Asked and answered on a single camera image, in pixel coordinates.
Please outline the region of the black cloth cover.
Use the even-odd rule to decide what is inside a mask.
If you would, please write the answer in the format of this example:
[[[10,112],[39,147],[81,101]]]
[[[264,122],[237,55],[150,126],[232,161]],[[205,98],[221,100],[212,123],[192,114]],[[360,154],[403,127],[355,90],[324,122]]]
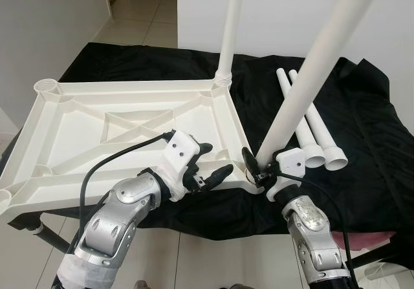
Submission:
[[[201,50],[88,43],[56,82],[213,80],[218,64],[219,54]],[[261,146],[284,100],[277,81],[278,68],[299,71],[302,64],[301,58],[289,56],[234,56],[230,95],[251,152],[256,153]],[[355,63],[341,58],[314,101],[335,143],[348,158],[343,169],[319,167],[305,174],[307,180],[316,183],[308,194],[328,215],[332,230],[412,233],[414,138],[397,117],[388,86],[387,76],[366,59]],[[30,88],[34,99],[29,114],[38,97],[34,87]],[[0,152],[0,174],[21,130]],[[113,183],[156,165],[163,147],[163,142],[156,142],[101,168],[89,183],[83,208],[21,214],[0,223],[0,228],[23,230],[27,224],[38,225],[42,214],[68,218],[88,215]],[[220,186],[165,203],[151,211],[140,226],[210,240],[284,235],[288,231],[280,209],[267,200],[264,189],[251,194],[245,189]]]

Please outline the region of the black metal stand leg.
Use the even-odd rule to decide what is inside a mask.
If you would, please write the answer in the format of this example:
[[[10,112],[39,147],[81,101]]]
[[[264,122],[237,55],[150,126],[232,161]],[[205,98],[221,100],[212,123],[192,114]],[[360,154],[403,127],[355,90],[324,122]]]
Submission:
[[[44,223],[39,223],[36,227],[29,229],[29,231],[62,253],[67,253],[70,248],[69,242],[63,239],[62,236],[58,235],[58,233],[54,232]]]
[[[373,262],[387,262],[404,266],[408,270],[414,270],[414,242],[413,240],[391,241],[375,250],[352,257],[349,266],[356,269]]]

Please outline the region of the white plastic table top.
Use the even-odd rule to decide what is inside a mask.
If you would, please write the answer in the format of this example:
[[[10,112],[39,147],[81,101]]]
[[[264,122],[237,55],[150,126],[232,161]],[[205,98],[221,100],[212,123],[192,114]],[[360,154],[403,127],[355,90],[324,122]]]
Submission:
[[[0,223],[18,215],[79,204],[93,165],[171,130],[209,142],[199,157],[207,177],[232,164],[220,189],[261,189],[245,176],[248,147],[228,84],[213,80],[133,80],[35,84],[38,97],[0,174]]]

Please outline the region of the pink cloth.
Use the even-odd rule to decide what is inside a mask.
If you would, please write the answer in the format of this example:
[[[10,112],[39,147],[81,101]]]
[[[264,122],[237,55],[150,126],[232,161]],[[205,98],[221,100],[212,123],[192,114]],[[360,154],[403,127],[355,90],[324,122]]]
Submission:
[[[338,247],[341,248],[341,250],[345,250],[346,245],[344,245],[343,233],[340,231],[331,231],[331,235]],[[352,251],[360,251],[380,246],[394,235],[394,232],[348,233],[348,249]]]

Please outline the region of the white plastic table leg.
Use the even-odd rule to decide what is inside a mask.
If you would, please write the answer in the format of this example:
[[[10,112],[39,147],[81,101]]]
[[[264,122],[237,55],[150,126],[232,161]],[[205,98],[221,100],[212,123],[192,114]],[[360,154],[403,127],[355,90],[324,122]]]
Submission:
[[[230,0],[228,2],[219,64],[215,77],[213,77],[213,84],[216,86],[230,86],[232,84],[232,63],[242,2],[243,0]]]
[[[287,146],[372,1],[336,0],[328,22],[323,24],[298,71],[298,82],[286,95],[258,148],[257,167],[266,167],[273,153]]]
[[[307,167],[324,167],[329,171],[336,171],[348,165],[348,158],[335,143],[313,103],[310,104],[305,117],[300,121],[296,135],[307,157],[305,159]]]
[[[282,68],[278,68],[277,77],[282,94],[284,94],[285,99],[287,99],[287,94],[290,91],[290,81],[286,71]],[[298,137],[300,148],[305,152],[305,156],[307,157],[305,165],[310,168],[322,167],[322,165],[325,164],[323,149],[317,144],[317,141],[311,132],[311,128],[308,126],[304,117],[301,118],[301,121],[296,127],[296,136]]]

